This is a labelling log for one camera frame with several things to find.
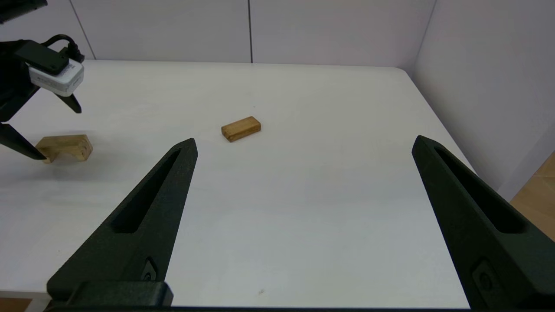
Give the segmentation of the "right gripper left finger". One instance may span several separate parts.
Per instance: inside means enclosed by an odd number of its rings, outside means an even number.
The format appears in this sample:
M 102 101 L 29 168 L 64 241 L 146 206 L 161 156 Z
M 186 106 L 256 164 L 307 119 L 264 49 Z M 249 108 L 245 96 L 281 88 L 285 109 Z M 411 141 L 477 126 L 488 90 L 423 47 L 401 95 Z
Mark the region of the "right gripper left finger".
M 48 280 L 48 290 L 83 282 L 162 281 L 196 167 L 194 138 L 175 144 Z

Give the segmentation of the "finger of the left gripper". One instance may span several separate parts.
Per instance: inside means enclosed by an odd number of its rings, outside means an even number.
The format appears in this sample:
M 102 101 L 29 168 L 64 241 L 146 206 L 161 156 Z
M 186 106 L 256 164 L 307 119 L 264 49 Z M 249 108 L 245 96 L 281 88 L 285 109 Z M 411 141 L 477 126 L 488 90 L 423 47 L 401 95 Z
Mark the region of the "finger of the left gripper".
M 63 103 L 65 103 L 69 108 L 71 108 L 71 110 L 77 114 L 81 114 L 82 113 L 82 107 L 79 104 L 79 101 L 77 100 L 77 97 L 74 94 L 71 94 L 69 96 L 61 96 L 61 95 L 57 95 L 57 97 L 63 101 Z
M 0 143 L 28 158 L 46 160 L 47 158 L 9 124 L 0 124 Z

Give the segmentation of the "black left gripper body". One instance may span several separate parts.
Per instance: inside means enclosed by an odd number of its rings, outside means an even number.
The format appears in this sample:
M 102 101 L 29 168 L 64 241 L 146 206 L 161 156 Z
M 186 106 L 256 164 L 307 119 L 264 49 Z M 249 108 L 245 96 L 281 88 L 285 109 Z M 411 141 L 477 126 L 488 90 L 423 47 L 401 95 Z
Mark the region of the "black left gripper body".
M 1 43 L 0 49 L 0 121 L 8 122 L 39 87 L 30 82 L 28 66 L 15 57 L 28 40 Z

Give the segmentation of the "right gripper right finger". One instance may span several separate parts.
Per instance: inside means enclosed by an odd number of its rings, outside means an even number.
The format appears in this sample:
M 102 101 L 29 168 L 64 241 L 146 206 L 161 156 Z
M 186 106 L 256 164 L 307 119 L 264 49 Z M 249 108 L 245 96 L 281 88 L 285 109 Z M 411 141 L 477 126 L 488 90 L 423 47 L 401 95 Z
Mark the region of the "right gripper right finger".
M 470 307 L 553 310 L 554 241 L 439 142 L 412 156 Z

